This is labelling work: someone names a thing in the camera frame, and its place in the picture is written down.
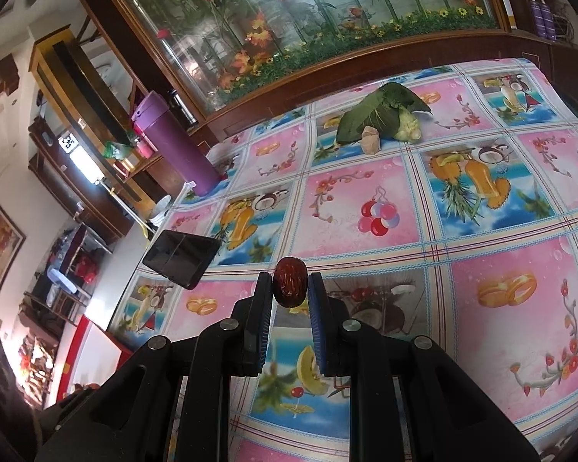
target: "printed flower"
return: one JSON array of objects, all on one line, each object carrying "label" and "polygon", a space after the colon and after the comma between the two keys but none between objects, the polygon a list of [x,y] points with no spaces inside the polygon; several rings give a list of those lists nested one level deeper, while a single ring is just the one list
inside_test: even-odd
[{"label": "printed flower", "polygon": [[245,72],[248,72],[252,69],[248,61],[250,61],[250,57],[244,50],[241,50],[235,54],[234,61],[231,63],[231,66],[237,68],[240,74],[244,74]]},{"label": "printed flower", "polygon": [[159,40],[166,40],[171,36],[171,33],[168,29],[159,29],[158,33],[156,34],[156,38]]},{"label": "printed flower", "polygon": [[251,26],[253,26],[253,29],[265,28],[265,16],[261,10],[257,12],[257,15],[251,21]]},{"label": "printed flower", "polygon": [[569,377],[570,374],[571,374],[570,366],[569,366],[569,365],[565,365],[565,366],[563,367],[563,370],[561,371],[561,379],[567,380],[567,377]]},{"label": "printed flower", "polygon": [[247,40],[249,40],[255,47],[265,47],[268,42],[272,41],[272,35],[267,29],[260,32],[248,33]]},{"label": "printed flower", "polygon": [[218,84],[222,89],[229,89],[231,87],[231,82],[234,80],[235,77],[231,73],[225,71],[218,77]]},{"label": "printed flower", "polygon": [[569,367],[570,373],[574,373],[578,369],[578,356],[572,356],[567,367]]}]

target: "white wall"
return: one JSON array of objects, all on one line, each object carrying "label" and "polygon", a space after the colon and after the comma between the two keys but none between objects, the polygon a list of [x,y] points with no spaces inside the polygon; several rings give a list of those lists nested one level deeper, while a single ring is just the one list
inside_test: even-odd
[{"label": "white wall", "polygon": [[9,340],[23,292],[69,215],[27,166],[16,161],[0,176],[0,206],[26,235],[0,290],[0,335],[4,339],[7,333]]}]

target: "printed palm tree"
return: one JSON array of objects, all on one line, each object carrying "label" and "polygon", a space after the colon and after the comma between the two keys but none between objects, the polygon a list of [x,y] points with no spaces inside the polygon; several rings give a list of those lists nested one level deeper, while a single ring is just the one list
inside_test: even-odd
[{"label": "printed palm tree", "polygon": [[271,247],[272,239],[269,238],[264,244],[261,244],[259,236],[253,238],[253,246],[248,251],[252,263],[267,262],[272,257],[274,253],[274,249]]},{"label": "printed palm tree", "polygon": [[522,191],[516,191],[518,197],[524,201],[524,209],[535,215],[536,219],[547,219],[552,215],[552,208],[547,200],[539,194],[537,183],[533,182],[533,197],[527,196]]},{"label": "printed palm tree", "polygon": [[315,149],[315,156],[313,161],[320,161],[323,159],[328,159],[332,154],[337,152],[340,147],[337,146],[335,143],[332,143],[330,146],[324,146],[317,142],[317,148]]},{"label": "printed palm tree", "polygon": [[292,398],[291,389],[297,379],[297,371],[291,370],[286,375],[278,375],[278,365],[273,361],[270,373],[263,373],[257,386],[257,396],[254,399],[253,412],[262,413],[273,409],[274,413],[282,415],[286,410],[281,407],[284,398]]}]

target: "aquarium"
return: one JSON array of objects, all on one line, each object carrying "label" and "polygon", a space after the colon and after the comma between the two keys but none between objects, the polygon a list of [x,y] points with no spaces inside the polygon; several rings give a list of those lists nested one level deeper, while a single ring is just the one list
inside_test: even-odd
[{"label": "aquarium", "polygon": [[127,0],[205,113],[371,45],[497,27],[488,0]]}]

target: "purple bottle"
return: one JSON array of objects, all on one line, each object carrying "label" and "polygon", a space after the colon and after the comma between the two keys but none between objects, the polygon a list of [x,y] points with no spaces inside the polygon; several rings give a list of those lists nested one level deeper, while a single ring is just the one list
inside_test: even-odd
[{"label": "purple bottle", "polygon": [[542,16],[542,9],[535,0],[531,0],[531,13],[533,20],[535,20],[535,28],[540,38],[547,38],[546,25],[544,24],[544,17]]},{"label": "purple bottle", "polygon": [[544,18],[544,26],[546,27],[547,38],[553,42],[556,42],[555,21],[552,18],[550,7],[544,0],[542,0],[542,2],[539,4],[539,9],[542,11],[542,17]]},{"label": "purple bottle", "polygon": [[220,182],[214,166],[193,144],[165,99],[156,92],[145,96],[132,119],[178,174],[186,182],[192,182],[197,196],[205,196]]}]

